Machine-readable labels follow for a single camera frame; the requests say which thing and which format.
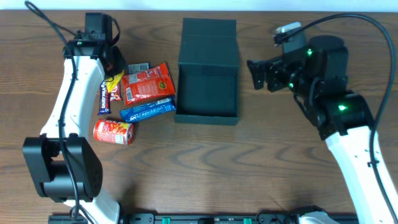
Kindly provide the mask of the yellow snack bag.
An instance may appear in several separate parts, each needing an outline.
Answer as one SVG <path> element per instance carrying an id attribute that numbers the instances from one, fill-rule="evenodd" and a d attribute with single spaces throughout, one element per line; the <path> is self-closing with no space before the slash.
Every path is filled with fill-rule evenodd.
<path id="1" fill-rule="evenodd" d="M 113 77 L 107 78 L 104 81 L 106 83 L 106 88 L 109 93 L 111 93 L 111 91 L 114 89 L 114 87 L 120 82 L 120 80 L 122 79 L 124 74 L 125 74 L 125 71 L 123 70 L 119 74 L 117 74 Z"/>

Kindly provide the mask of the red snack bag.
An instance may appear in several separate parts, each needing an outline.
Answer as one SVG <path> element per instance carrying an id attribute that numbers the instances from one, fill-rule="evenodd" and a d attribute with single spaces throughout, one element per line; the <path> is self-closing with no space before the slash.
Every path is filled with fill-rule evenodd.
<path id="1" fill-rule="evenodd" d="M 165 62 L 143 72 L 125 75 L 121 82 L 126 106 L 175 94 L 174 83 Z"/>

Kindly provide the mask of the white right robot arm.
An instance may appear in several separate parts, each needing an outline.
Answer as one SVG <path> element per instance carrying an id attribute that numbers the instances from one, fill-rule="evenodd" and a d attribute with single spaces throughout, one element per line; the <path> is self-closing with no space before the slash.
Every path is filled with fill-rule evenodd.
<path id="1" fill-rule="evenodd" d="M 360 223 L 397 223 L 397 192 L 363 96 L 347 88 L 343 39 L 321 35 L 284 44 L 283 54 L 249 60 L 255 89 L 289 89 L 336 159 Z"/>

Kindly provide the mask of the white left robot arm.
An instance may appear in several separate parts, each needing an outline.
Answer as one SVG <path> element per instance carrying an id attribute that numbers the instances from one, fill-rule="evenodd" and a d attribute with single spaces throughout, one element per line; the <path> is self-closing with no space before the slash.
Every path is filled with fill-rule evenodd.
<path id="1" fill-rule="evenodd" d="M 107 14 L 86 13 L 84 31 L 63 48 L 63 80 L 51 115 L 39 136 L 26 138 L 22 147 L 37 194 L 68 205 L 72 220 L 121 220 L 121 207 L 102 188 L 103 168 L 88 142 L 97 91 L 126 65 L 114 26 Z"/>

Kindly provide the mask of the blue cookie pack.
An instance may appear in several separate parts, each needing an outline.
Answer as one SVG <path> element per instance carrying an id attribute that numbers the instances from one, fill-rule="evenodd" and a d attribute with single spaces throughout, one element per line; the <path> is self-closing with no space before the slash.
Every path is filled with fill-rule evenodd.
<path id="1" fill-rule="evenodd" d="M 175 97 L 171 96 L 151 103 L 121 110 L 121 118 L 127 123 L 137 123 L 145 119 L 175 111 Z"/>

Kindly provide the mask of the small blue grey box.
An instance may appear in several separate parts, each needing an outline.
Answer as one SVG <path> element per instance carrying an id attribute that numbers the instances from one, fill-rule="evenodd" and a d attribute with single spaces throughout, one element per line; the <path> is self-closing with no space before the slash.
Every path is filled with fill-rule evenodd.
<path id="1" fill-rule="evenodd" d="M 128 73 L 135 74 L 150 69 L 150 63 L 136 63 L 128 65 Z"/>

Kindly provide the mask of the red wafer bar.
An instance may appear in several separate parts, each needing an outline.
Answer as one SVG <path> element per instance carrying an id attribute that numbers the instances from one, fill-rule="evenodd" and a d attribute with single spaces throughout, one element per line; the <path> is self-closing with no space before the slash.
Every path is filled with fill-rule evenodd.
<path id="1" fill-rule="evenodd" d="M 110 101 L 122 101 L 121 84 L 118 83 L 110 92 Z"/>

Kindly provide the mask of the purple chocolate bar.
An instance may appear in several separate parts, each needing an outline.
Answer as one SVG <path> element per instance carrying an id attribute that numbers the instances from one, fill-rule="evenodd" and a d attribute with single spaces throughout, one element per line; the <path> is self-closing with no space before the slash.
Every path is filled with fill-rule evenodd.
<path id="1" fill-rule="evenodd" d="M 110 114 L 110 98 L 105 82 L 99 86 L 99 110 L 98 115 Z"/>

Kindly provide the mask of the dark green open box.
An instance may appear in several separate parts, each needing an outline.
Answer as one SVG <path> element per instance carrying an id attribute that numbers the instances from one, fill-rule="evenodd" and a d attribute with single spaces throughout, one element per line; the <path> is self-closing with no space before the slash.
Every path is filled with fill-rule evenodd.
<path id="1" fill-rule="evenodd" d="M 183 19 L 174 119 L 191 124 L 238 123 L 239 47 L 235 20 Z"/>

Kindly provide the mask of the red chips can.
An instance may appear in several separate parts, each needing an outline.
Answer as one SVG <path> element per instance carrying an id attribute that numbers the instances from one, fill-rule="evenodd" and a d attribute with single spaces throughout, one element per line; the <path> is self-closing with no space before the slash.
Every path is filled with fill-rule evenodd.
<path id="1" fill-rule="evenodd" d="M 97 141 L 129 145 L 132 143 L 134 125 L 106 119 L 99 119 L 93 129 L 93 137 Z"/>

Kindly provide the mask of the black mounting rail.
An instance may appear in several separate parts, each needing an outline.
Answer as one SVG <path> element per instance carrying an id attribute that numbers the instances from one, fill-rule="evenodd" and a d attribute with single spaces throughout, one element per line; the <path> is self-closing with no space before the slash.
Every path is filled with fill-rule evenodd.
<path id="1" fill-rule="evenodd" d="M 331 215 L 331 218 L 344 224 L 358 224 L 358 218 L 354 215 Z M 51 215 L 48 224 L 89 223 L 86 218 L 79 217 L 71 220 L 68 215 Z M 131 224 L 274 224 L 274 223 L 298 223 L 292 215 L 260 214 L 249 215 L 154 215 L 151 213 L 137 213 L 123 218 L 119 223 Z"/>

